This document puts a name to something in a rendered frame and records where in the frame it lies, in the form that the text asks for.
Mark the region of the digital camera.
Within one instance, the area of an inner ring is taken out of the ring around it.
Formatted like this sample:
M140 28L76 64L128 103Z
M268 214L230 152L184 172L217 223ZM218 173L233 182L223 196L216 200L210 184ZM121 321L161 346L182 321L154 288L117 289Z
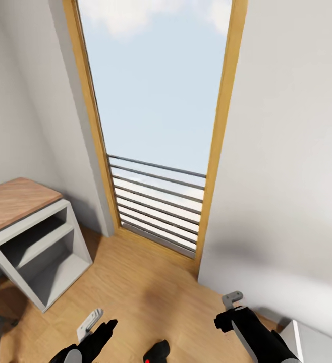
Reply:
M170 354L169 342L165 339L158 342L153 348L148 351L144 357L144 363L167 363L167 357Z

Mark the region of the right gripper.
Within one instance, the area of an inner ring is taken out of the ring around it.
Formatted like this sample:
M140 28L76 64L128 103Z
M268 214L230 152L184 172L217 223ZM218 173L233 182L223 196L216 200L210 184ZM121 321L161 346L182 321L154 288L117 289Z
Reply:
M237 307L236 307L237 308ZM215 327L221 328L221 330L226 333L227 331L231 331L234 328L231 324L231 313L233 309L228 310L227 312L223 312L217 315L217 319L214 319Z

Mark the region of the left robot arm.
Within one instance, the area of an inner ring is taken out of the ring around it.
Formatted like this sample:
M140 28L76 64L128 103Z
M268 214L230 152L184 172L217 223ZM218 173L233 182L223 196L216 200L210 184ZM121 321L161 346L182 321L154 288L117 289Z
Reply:
M62 349L49 363L92 363L112 337L113 329L118 323L117 319L113 319L107 324L103 322L95 332L90 331L102 315L101 308L92 311L77 329L80 344Z

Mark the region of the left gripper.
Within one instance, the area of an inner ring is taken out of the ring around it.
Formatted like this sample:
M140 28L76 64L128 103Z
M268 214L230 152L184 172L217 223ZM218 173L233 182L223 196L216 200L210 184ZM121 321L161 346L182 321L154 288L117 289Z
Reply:
M110 320L107 324L103 322L92 335L82 341L88 342L92 347L92 359L90 363L96 359L102 348L112 337L113 329L117 323L117 319Z

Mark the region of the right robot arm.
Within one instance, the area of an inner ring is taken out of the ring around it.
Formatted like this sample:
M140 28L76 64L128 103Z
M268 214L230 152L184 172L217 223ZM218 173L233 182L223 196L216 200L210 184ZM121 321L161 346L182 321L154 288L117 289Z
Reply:
M215 327L226 333L234 330L254 363L302 363L287 347L275 330L271 332L259 322L256 312L248 306L233 303L244 297L240 291L222 296L226 311L214 319Z

